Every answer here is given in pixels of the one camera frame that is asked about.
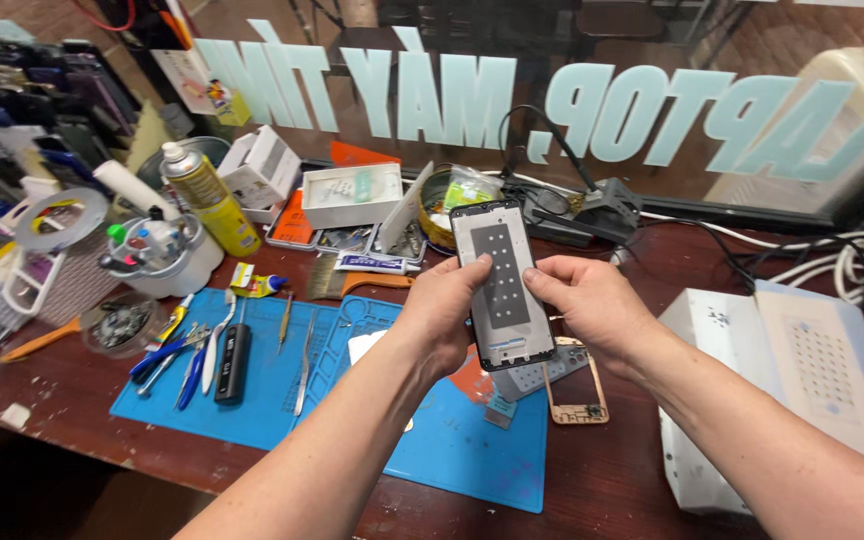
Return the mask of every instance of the wooden workbench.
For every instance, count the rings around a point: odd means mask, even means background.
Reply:
[[[639,231],[637,260],[623,271],[645,304],[658,315],[683,288],[741,293],[738,278],[714,241],[701,229],[669,224]],[[726,240],[738,251],[748,246]],[[533,241],[536,259],[582,251]],[[315,253],[263,246],[248,259],[261,275],[290,278],[305,300]],[[432,251],[426,264],[442,260]],[[210,287],[225,287],[235,260],[213,274]],[[831,279],[811,286],[830,293]],[[363,286],[354,294],[402,303],[406,292]],[[174,306],[176,300],[168,302]],[[337,306],[338,302],[324,301]],[[10,338],[24,342],[47,330],[30,324]],[[277,332],[254,328],[254,332]],[[155,427],[109,414],[126,384],[132,360],[111,360],[67,337],[24,362],[0,364],[0,413],[17,403],[31,410],[21,433],[98,460],[198,490],[219,493],[265,454],[263,450]],[[549,422],[545,504],[541,514],[457,495],[383,475],[356,535],[378,538],[729,538],[764,537],[754,519],[696,516],[678,510],[666,483],[657,405],[630,382],[599,370],[611,421],[596,426]],[[568,386],[570,378],[557,383]],[[0,421],[0,427],[11,429]]]

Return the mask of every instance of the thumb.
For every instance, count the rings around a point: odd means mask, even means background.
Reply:
[[[538,297],[539,300],[551,304],[563,311],[565,303],[569,300],[571,287],[562,283],[553,276],[544,274],[538,268],[526,268],[522,272],[522,281],[526,289]]]
[[[451,272],[463,285],[474,290],[484,284],[492,272],[492,257],[488,253],[482,253],[475,262],[466,264]]]

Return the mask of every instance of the yellow spray can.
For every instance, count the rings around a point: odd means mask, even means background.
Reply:
[[[209,158],[174,142],[162,145],[159,172],[192,209],[222,249],[233,257],[258,251],[261,240]]]

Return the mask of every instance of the white machine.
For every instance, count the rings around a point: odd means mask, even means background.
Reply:
[[[846,301],[764,280],[754,297],[685,289],[658,320],[790,411],[864,454],[864,318]],[[678,507],[749,508],[658,410],[665,476]]]

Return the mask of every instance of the blue silicone repair mat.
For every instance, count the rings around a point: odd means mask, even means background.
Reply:
[[[339,307],[309,377],[302,421],[350,367],[349,340],[389,328],[402,306],[348,296]],[[539,513],[546,483],[545,392],[518,401],[508,430],[486,422],[485,405],[473,403],[448,378],[436,383],[415,411],[384,473]]]
[[[239,321],[242,298],[238,299],[238,303],[230,324]],[[192,347],[187,347],[152,387],[150,398],[139,398],[136,394],[137,387],[130,382],[108,412],[154,426],[270,450],[279,444],[295,425],[296,417],[292,411],[298,395],[303,348],[306,345],[308,324],[313,311],[316,313],[316,321],[309,345],[309,362],[314,362],[318,357],[318,351],[330,335],[339,310],[303,301],[293,302],[282,354],[276,354],[279,328],[285,313],[285,300],[247,300],[245,322],[251,329],[251,346],[245,394],[242,402],[237,405],[216,404],[213,400],[213,383],[207,396],[204,396],[202,388],[198,387],[186,410],[173,409],[183,375],[186,373],[186,365],[193,355]],[[196,322],[206,323],[211,329],[222,322],[228,313],[225,291],[202,289],[192,300],[189,312],[178,329],[188,332],[192,323]],[[224,340],[223,333],[219,341],[220,347]],[[314,366],[310,366],[309,373],[312,373],[312,369]]]

